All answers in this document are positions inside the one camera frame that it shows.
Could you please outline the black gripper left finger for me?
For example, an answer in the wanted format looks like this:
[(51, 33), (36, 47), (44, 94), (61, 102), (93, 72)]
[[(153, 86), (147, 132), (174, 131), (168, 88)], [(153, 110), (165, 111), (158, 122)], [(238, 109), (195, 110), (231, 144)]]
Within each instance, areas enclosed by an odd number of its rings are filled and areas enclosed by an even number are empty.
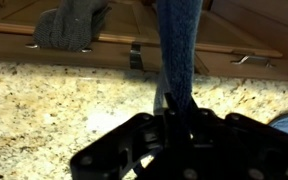
[(72, 180), (121, 180), (142, 158), (165, 144), (164, 118), (174, 101), (164, 95), (160, 115), (138, 113), (100, 139), (78, 151), (70, 160)]

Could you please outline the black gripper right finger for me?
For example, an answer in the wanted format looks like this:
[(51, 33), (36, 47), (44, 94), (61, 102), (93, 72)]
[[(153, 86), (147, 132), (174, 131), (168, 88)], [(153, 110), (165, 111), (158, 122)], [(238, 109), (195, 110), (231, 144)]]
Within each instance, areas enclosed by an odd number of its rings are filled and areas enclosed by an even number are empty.
[(288, 132), (237, 113), (218, 118), (195, 102), (187, 126), (193, 145), (213, 152), (221, 176), (230, 180), (288, 180)]

